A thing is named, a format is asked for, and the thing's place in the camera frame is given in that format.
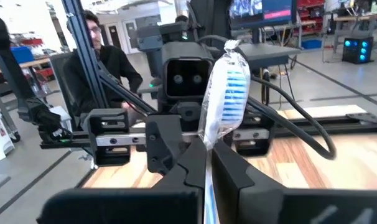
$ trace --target black monitor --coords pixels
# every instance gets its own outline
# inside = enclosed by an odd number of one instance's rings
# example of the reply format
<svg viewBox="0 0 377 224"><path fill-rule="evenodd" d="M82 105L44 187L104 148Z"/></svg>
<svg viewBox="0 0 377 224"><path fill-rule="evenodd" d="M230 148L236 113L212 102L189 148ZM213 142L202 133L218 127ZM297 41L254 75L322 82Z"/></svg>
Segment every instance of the black monitor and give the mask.
<svg viewBox="0 0 377 224"><path fill-rule="evenodd" d="M231 29L251 29L296 22L297 0L232 0Z"/></svg>

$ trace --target gray floor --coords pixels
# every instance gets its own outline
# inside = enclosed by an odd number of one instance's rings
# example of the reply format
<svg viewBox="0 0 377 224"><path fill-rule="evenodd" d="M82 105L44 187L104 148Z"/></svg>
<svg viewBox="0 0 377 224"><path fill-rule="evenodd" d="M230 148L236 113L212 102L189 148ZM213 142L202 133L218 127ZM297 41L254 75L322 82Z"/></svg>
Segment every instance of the gray floor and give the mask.
<svg viewBox="0 0 377 224"><path fill-rule="evenodd" d="M329 57L331 53L327 51L325 58ZM290 74L296 100L303 107L356 104L377 115L377 57L375 58L374 62L366 65L353 65L342 62L322 63L321 52L299 55L298 61L307 67L297 63ZM129 59L144 77L143 85L148 85L151 77L145 55L134 54L130 55ZM352 91L323 76L342 83ZM279 85L279 81L275 80L274 83ZM289 91L287 77L282 77L281 83L283 89ZM51 87L54 90L58 88L55 82L51 83ZM251 85L251 95L259 98L260 87L257 83ZM156 105L149 96L145 96L144 99L152 106ZM12 96L7 96L3 100L12 100ZM64 105L59 93L49 96L48 100L55 106ZM273 91L271 101L273 107L279 107L279 95ZM282 100L281 108L288 109L291 106ZM16 150L10 153L7 159L0 162L0 174L11 177L11 180L0 189L0 223L35 223L44 202L63 189L74 187L88 172L90 164L78 159L83 155L80 152L66 156L67 150L64 149L41 150L35 126L19 120L15 110L11 111L11 115L22 141L16 144ZM45 170L47 175L38 178ZM31 187L30 183L33 181L37 183ZM29 190L9 205L7 202L24 188Z"/></svg>

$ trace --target blue box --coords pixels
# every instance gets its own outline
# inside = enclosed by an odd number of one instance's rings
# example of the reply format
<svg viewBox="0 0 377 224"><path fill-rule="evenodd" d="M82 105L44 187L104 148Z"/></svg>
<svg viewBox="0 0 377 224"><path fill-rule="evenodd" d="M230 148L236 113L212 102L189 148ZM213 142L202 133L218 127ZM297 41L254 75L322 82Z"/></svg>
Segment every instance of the blue box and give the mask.
<svg viewBox="0 0 377 224"><path fill-rule="evenodd" d="M321 40L304 40L304 41L302 41L302 47L304 49L307 49L307 50L321 48L321 45L322 45Z"/></svg>
<svg viewBox="0 0 377 224"><path fill-rule="evenodd" d="M13 47L12 53L18 63L26 63L34 61L34 55L28 47Z"/></svg>

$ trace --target wooden surface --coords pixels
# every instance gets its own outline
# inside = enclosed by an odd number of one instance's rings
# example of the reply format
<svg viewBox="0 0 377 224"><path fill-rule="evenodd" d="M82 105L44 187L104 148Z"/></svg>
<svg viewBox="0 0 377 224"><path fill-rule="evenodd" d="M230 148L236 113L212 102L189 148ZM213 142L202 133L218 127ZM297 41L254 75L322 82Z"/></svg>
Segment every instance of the wooden surface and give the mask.
<svg viewBox="0 0 377 224"><path fill-rule="evenodd" d="M43 63L48 63L48 62L50 62L49 58L43 58L43 59L40 59L40 60L34 60L32 62L21 63L20 67L21 68L28 68L28 67L37 66L37 65L40 65L40 64L43 64Z"/></svg>
<svg viewBox="0 0 377 224"><path fill-rule="evenodd" d="M370 19L377 19L377 14L371 14L366 16L340 16L336 17L334 20L338 22L348 22L348 21L367 21Z"/></svg>
<svg viewBox="0 0 377 224"><path fill-rule="evenodd" d="M355 105L307 108L313 117L362 113ZM301 118L295 110L280 111L288 119ZM337 158L328 161L297 138L274 140L265 158L246 158L271 178L292 188L377 189L377 134L333 136ZM84 187L152 187L161 176L147 171L145 152L132 152L122 167L101 167Z"/></svg>

